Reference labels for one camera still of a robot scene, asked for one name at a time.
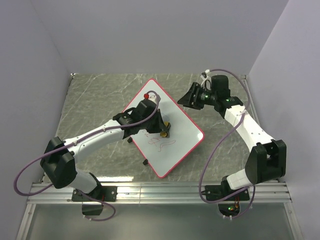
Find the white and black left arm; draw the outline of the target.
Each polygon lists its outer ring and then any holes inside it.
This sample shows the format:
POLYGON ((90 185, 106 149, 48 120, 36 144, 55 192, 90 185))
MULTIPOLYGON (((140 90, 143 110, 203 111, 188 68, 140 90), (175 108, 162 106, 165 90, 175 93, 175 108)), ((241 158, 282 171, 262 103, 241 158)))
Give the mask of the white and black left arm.
POLYGON ((45 149, 40 166, 56 189, 73 187, 81 190, 89 201, 101 196, 100 182, 92 173, 76 168, 81 161, 108 144, 136 135, 141 130, 149 134, 169 135, 170 123, 163 120, 157 104, 141 100, 136 107, 116 114, 102 126, 83 135, 61 140, 52 138, 45 149))

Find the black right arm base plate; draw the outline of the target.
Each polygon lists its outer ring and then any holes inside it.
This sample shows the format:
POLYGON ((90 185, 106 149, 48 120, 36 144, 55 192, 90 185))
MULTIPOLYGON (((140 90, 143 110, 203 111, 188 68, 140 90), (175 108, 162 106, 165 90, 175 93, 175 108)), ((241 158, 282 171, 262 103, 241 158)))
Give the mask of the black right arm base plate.
POLYGON ((201 194, 205 196, 207 201, 217 201, 226 198, 224 201, 249 201, 250 195, 248 187, 232 190, 228 186, 223 185, 205 185, 201 194))

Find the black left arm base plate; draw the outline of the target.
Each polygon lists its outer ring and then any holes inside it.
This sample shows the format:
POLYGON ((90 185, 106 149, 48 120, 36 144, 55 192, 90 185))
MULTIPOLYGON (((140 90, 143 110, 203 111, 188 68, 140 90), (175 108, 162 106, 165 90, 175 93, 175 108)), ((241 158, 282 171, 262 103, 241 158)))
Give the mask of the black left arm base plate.
POLYGON ((104 202, 115 202, 117 199, 117 186, 100 186, 98 189, 88 193, 89 196, 84 196, 78 189, 74 189, 71 197, 72 202, 91 202, 92 199, 104 201, 104 202))

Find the yellow and black eraser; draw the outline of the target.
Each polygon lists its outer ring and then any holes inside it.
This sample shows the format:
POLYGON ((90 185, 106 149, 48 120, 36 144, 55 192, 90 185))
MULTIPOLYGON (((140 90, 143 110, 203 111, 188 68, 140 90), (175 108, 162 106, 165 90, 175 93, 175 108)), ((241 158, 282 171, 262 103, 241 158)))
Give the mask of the yellow and black eraser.
POLYGON ((170 122, 165 121, 164 125, 165 125, 165 128, 164 128, 164 130, 162 132, 160 132, 159 135, 162 138, 168 138, 170 136, 169 131, 170 131, 170 128, 171 128, 171 124, 170 124, 170 122))

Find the red-framed whiteboard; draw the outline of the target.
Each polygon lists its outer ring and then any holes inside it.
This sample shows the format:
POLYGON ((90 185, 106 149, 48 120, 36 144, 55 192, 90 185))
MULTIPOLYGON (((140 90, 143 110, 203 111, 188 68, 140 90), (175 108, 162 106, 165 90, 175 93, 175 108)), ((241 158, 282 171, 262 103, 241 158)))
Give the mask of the red-framed whiteboard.
POLYGON ((178 106, 175 100, 151 78, 125 107, 136 107, 148 91, 160 96, 159 109, 162 119, 170 123, 169 136, 139 131, 131 138, 159 178, 165 178, 204 139, 200 127, 178 106))

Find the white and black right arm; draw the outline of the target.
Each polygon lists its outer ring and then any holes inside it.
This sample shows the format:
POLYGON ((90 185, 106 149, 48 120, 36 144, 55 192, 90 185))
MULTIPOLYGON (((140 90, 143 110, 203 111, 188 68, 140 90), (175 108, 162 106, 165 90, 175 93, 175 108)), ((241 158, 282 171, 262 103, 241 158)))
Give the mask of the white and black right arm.
POLYGON ((283 177, 287 165, 284 141, 275 140, 267 134, 247 112, 243 102, 231 96, 227 76, 214 75, 206 78, 204 83, 209 83, 210 88, 193 82, 178 104, 195 110, 201 110, 206 105, 213 106, 237 131, 250 151, 244 169, 223 180, 224 185, 220 188, 222 197, 232 200, 239 189, 283 177))

